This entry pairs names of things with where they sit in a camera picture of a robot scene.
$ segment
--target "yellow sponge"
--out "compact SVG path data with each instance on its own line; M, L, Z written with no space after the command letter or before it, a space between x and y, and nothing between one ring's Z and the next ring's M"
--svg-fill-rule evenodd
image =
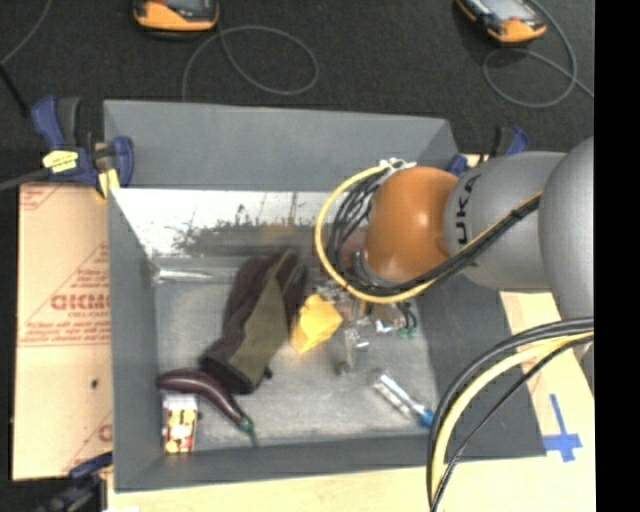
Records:
M299 354L328 340L342 323L342 316L330 302L314 293L298 312L291 344Z

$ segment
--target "black carpet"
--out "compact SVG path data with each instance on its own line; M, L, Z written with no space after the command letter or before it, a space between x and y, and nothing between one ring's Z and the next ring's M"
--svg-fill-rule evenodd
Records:
M577 80L593 91L595 0L544 0L543 7L571 45ZM290 38L262 29L236 30L256 25ZM28 104L48 94L81 97L78 133L91 132L96 139L102 132L102 101L113 98L439 117L450 122L463 152L489 151L502 126L524 130L530 149L561 152L594 133L593 98L574 87L556 102L570 81L538 59L502 51L490 60L490 76L519 101L553 105L527 108L496 94L483 75L483 62L496 45L463 18L453 0L227 0L221 27L228 31L225 40L235 60L262 88L232 67L219 38L201 47L209 35L180 42L147 37L133 20L130 0L0 0L0 61ZM310 54L291 38L316 59L317 76ZM553 27L529 50L571 69ZM307 86L301 94L264 90ZM37 168L44 149L0 82L0 178ZM65 485L8 482L15 207L14 191L0 193L0 511L31 510Z

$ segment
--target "blue tape cross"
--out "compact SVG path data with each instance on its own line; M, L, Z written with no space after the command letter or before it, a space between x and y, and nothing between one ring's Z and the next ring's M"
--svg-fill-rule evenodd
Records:
M558 420L558 425L560 426L560 434L542 436L544 448L547 451L558 450L562 456L562 462L575 460L573 450L575 448L582 448L580 437L578 437L578 434L567 433L564 420L562 419L562 413L560 412L560 405L558 405L558 398L553 393L550 395L550 398L556 419Z

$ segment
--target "glove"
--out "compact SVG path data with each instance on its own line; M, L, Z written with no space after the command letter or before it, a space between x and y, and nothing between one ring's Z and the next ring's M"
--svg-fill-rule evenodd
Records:
M293 251L246 261L225 305L222 335L201 356L200 368L232 393L255 391L270 373L269 361L289 338L306 277Z

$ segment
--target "orange device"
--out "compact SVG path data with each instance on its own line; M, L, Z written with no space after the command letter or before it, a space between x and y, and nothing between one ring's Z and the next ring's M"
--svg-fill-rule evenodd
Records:
M449 258L443 212L458 178L434 167L391 176L371 199L364 242L369 268L389 281L408 281Z
M152 34L193 34L218 21L216 0L134 0L133 17Z
M471 21L502 44L528 43L547 30L533 7L524 0L456 0L456 4Z

